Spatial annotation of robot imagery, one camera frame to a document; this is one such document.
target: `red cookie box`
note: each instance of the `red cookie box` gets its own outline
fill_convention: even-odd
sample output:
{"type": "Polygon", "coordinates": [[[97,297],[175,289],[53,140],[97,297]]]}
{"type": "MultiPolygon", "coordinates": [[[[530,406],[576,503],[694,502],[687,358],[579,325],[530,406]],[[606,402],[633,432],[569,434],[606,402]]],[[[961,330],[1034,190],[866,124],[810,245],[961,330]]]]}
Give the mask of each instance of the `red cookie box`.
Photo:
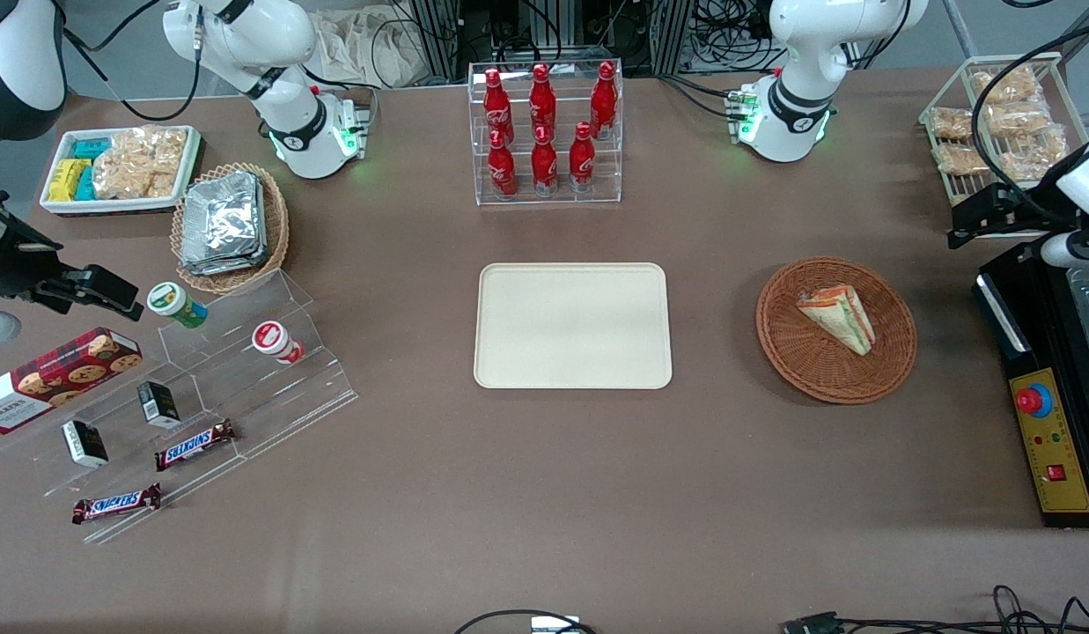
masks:
{"type": "Polygon", "coordinates": [[[0,377],[0,434],[61,406],[142,362],[136,342],[97,328],[0,377]]]}

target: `small black box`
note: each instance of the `small black box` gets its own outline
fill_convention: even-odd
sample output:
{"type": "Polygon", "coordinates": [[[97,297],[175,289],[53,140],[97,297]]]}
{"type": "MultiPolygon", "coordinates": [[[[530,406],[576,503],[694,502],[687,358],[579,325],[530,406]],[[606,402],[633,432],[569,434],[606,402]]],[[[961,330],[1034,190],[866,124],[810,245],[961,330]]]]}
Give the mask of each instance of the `small black box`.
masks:
{"type": "Polygon", "coordinates": [[[137,386],[137,398],[142,410],[145,410],[145,422],[159,428],[171,429],[181,424],[181,414],[172,400],[169,388],[154,381],[145,381],[137,386]]]}
{"type": "Polygon", "coordinates": [[[66,448],[76,464],[98,468],[109,462],[102,437],[93,426],[82,420],[62,423],[62,437],[66,439],[66,448]]]}

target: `table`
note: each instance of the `table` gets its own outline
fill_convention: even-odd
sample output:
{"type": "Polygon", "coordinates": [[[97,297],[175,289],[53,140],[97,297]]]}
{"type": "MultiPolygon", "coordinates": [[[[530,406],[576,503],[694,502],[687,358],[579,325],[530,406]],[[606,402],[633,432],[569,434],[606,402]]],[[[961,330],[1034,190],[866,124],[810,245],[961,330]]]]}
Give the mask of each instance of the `table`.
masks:
{"type": "MultiPolygon", "coordinates": [[[[967,292],[1008,243],[945,248],[915,117],[950,72],[852,73],[829,135],[793,164],[628,81],[623,202],[592,209],[478,209],[461,87],[383,94],[367,160],[321,182],[282,169],[245,99],[198,99],[181,121],[209,142],[206,168],[249,160],[278,178],[286,270],[360,398],[105,547],[46,515],[32,466],[0,450],[0,633],[435,633],[533,607],[603,634],[746,634],[827,609],[989,618],[995,583],[1032,609],[1070,594],[1089,607],[1089,531],[1039,528],[967,292]],[[823,405],[767,365],[757,293],[810,255],[869,265],[910,305],[921,345],[893,397],[823,405]],[[661,265],[668,388],[475,385],[477,273],[549,260],[661,265]]],[[[131,123],[76,99],[60,125],[131,123]]],[[[29,220],[73,264],[142,288],[173,278],[166,216],[29,220]]],[[[97,324],[163,324],[12,308],[25,333],[0,370],[97,324]]],[[[527,630],[503,625],[490,631],[527,630]]]]}

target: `wicker basket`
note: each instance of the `wicker basket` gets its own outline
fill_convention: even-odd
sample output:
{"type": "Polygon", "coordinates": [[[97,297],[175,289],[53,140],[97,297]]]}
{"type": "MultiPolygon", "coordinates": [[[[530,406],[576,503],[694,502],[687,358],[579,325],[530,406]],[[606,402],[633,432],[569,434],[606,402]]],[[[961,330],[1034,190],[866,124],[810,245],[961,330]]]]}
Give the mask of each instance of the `wicker basket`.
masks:
{"type": "Polygon", "coordinates": [[[911,312],[884,278],[839,257],[787,264],[764,285],[756,330],[774,368],[810,397],[847,405],[885,398],[905,381],[916,361],[911,312]],[[852,284],[861,297],[877,342],[859,356],[810,321],[795,301],[805,292],[852,284]]]}
{"type": "MultiPolygon", "coordinates": [[[[240,169],[254,173],[262,182],[266,237],[267,244],[270,244],[270,257],[261,266],[229,270],[227,273],[216,273],[215,276],[193,276],[182,266],[178,266],[176,272],[181,279],[195,290],[217,294],[233,292],[242,285],[262,278],[271,270],[280,268],[282,260],[286,258],[286,248],[290,247],[290,217],[286,214],[286,200],[282,197],[282,192],[278,191],[278,183],[274,183],[273,176],[270,176],[267,170],[250,163],[233,162],[221,164],[219,168],[211,169],[210,172],[204,172],[196,181],[213,181],[240,169]]],[[[185,212],[185,200],[182,198],[176,202],[176,209],[172,212],[172,234],[170,236],[172,253],[178,259],[181,258],[183,212],[185,212]]]]}

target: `red and white cup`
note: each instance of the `red and white cup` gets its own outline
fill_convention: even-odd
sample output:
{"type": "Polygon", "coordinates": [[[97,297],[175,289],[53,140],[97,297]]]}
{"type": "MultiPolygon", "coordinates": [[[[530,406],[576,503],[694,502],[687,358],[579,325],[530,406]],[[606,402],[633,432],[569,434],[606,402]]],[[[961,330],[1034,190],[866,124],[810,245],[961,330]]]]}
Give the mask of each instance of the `red and white cup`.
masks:
{"type": "Polygon", "coordinates": [[[306,350],[301,342],[290,337],[290,330],[278,321],[262,321],[255,328],[250,342],[266,356],[273,356],[279,364],[295,364],[306,350]]]}

